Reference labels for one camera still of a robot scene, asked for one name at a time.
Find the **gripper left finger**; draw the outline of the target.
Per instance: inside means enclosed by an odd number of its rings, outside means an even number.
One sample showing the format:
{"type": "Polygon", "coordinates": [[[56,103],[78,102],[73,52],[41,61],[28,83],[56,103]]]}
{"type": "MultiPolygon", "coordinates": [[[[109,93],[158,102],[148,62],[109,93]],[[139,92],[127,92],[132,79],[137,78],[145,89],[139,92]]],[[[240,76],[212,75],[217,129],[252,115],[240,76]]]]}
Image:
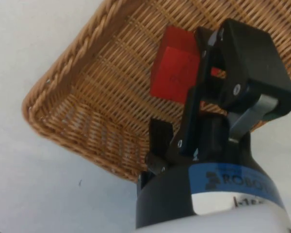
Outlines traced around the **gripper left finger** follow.
{"type": "Polygon", "coordinates": [[[195,32],[167,27],[163,33],[151,70],[150,94],[181,103],[184,110],[176,133],[171,122],[151,118],[148,170],[167,170],[193,160],[204,81],[215,80],[218,73],[218,66],[207,58],[211,36],[212,31],[203,27],[195,32]]]}

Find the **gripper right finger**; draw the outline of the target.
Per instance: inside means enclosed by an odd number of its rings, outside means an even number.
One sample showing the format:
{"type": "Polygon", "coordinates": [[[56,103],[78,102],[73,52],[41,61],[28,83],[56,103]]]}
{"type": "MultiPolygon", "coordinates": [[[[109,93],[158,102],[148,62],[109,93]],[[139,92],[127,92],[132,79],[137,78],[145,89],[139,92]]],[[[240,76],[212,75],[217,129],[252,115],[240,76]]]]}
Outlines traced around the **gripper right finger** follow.
{"type": "Polygon", "coordinates": [[[200,29],[200,52],[203,98],[227,112],[231,141],[291,112],[291,80],[267,32],[228,18],[200,29]]]}

